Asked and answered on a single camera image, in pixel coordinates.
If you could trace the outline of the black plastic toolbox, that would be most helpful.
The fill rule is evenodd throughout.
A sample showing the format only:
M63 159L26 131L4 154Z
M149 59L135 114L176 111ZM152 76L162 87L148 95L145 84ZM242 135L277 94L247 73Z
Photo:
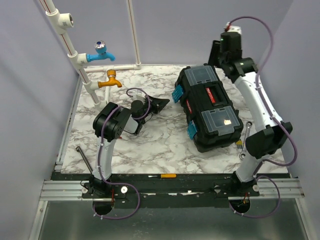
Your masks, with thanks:
M183 68L171 95L182 106L187 134L200 153L240 140L244 124L212 66Z

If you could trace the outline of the white PVC pipe frame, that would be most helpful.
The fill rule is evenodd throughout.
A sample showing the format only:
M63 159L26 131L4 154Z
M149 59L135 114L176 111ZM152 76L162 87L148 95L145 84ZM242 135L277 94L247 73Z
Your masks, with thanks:
M96 94L96 91L101 89L98 87L98 82L93 82L89 79L87 73L95 73L95 72L107 72L109 70L106 66L102 68L92 68L89 70L85 70L84 66L89 63L86 59L86 54L88 53L78 53L72 41L68 35L68 29L74 27L74 19L70 13L60 13L60 11L56 8L55 4L51 0L40 0L40 5L42 6L45 15L47 16L51 26L53 27L55 33L57 34L58 38L60 39L62 46L65 48L67 57L69 58L72 66L79 74L80 79L82 80L82 84L86 92L91 97L94 107L97 110L102 110L106 105L108 100L100 100ZM133 3L131 0L127 2L127 10L128 10L128 18L130 23L130 29L132 33L133 39L133 46L134 46L134 53L135 53L135 64L132 65L115 65L112 66L111 69L114 70L140 70L142 68L140 53L139 53L139 46L138 46L138 39L136 33L136 25L135 25L135 18L134 18L134 11L133 11Z

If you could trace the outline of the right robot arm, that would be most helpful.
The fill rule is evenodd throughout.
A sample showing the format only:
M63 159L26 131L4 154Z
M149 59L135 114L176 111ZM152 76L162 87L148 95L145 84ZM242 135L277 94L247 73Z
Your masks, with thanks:
M284 122L271 104L253 59L242 57L240 31L227 30L219 40L213 41L208 64L222 69L240 91L255 126L255 134L245 141L245 158L232 175L235 180L230 183L230 191L241 196L247 192L247 183L253 181L263 157L274 154L283 146L293 126Z

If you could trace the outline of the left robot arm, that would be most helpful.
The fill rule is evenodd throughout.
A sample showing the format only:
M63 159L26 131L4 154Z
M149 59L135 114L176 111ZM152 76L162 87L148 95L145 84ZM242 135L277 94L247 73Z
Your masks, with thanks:
M122 132L138 135L146 123L146 117L159 114L169 102L169 99L149 95L135 99L130 108L109 102L96 116L92 127L97 136L98 150L89 185L99 197L107 197L111 191L111 185L104 180L108 180L112 175L116 140L120 138Z

